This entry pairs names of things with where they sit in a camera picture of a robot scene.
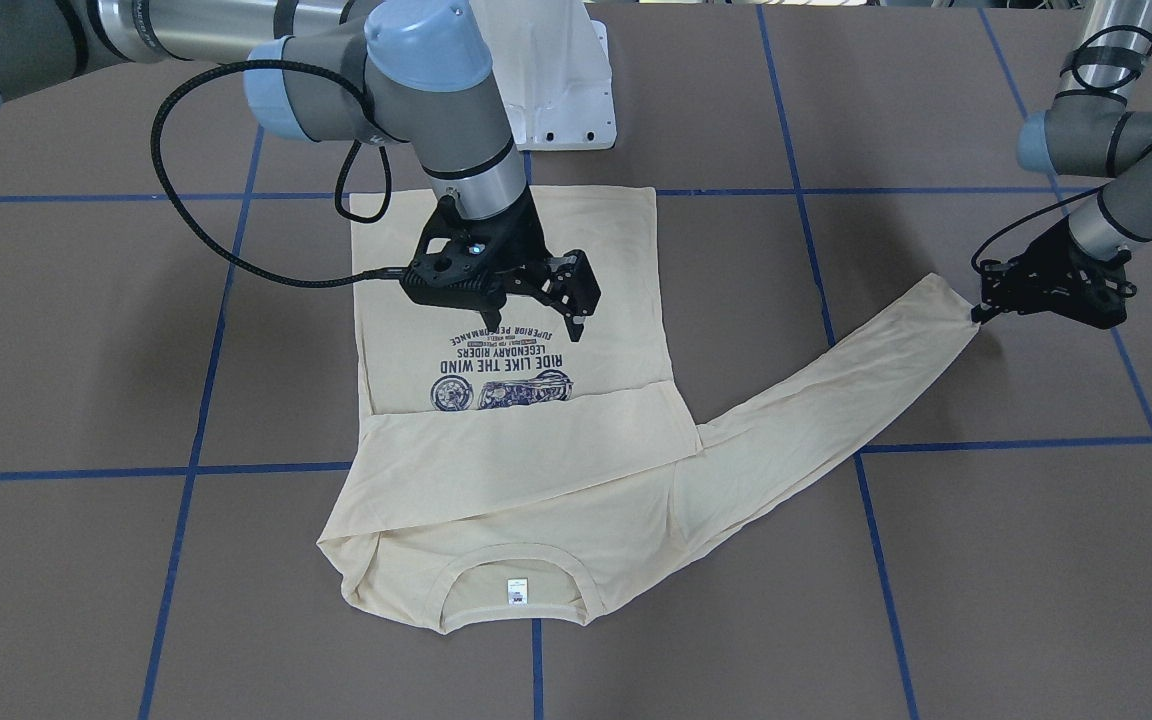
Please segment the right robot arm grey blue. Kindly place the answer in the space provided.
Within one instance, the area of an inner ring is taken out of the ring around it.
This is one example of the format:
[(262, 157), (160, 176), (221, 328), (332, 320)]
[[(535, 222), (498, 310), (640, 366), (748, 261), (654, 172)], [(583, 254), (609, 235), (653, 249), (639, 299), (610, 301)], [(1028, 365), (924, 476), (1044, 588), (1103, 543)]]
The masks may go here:
[[(579, 341), (599, 304), (588, 255), (550, 251), (513, 141), (488, 45), (467, 1), (0, 1), (0, 106), (120, 63), (206, 61), (156, 111), (147, 152), (166, 199), (209, 249), (238, 270), (306, 290), (393, 281), (407, 300), (479, 314), (500, 327), (509, 296), (561, 314)], [(197, 88), (241, 77), (256, 122), (303, 142), (347, 141), (338, 214), (378, 223), (380, 209), (347, 209), (344, 185), (362, 146), (412, 146), (435, 196), (414, 256), (323, 281), (280, 275), (212, 238), (169, 179), (162, 136)]]

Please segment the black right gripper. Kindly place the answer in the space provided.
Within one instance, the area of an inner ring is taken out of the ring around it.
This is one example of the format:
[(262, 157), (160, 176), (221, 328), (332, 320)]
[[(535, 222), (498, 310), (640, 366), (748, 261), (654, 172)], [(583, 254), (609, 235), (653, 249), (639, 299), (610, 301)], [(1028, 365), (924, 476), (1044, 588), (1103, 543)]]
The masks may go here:
[(477, 220), (462, 217), (452, 196), (439, 197), (399, 287), (415, 304), (475, 313), (497, 313), (508, 293), (529, 296), (562, 316), (573, 342), (602, 300), (584, 251), (552, 258), (530, 192)]

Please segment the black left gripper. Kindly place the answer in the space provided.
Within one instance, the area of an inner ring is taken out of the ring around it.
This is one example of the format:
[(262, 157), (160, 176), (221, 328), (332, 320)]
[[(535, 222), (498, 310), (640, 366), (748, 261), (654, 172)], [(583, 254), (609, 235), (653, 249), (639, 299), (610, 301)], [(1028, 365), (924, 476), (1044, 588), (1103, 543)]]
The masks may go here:
[(1130, 260), (1126, 247), (1108, 260), (1092, 258), (1075, 242), (1068, 223), (1053, 225), (1015, 258), (980, 263), (980, 304), (972, 306), (970, 320), (1053, 313), (1097, 329), (1114, 328), (1126, 323), (1126, 301), (1137, 295), (1126, 279)]

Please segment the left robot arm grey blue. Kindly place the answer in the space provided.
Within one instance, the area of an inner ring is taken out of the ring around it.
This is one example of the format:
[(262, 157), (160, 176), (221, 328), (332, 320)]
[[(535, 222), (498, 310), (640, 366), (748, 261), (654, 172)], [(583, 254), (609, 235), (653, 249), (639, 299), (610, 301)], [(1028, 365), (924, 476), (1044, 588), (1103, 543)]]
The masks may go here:
[(1137, 288), (1126, 264), (1152, 241), (1152, 111), (1129, 109), (1152, 58), (1152, 1), (1093, 1), (1082, 41), (1064, 56), (1049, 109), (1026, 118), (1021, 167), (1102, 179), (1070, 197), (1071, 213), (1006, 262), (972, 256), (980, 278), (973, 323), (1053, 313), (1108, 329)]

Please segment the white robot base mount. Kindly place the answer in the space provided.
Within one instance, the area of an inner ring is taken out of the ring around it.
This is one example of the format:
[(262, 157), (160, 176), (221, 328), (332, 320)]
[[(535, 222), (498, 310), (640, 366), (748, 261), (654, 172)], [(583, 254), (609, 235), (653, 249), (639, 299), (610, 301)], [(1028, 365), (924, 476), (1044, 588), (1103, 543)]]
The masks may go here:
[(518, 149), (614, 146), (607, 28), (584, 1), (473, 1), (471, 8)]

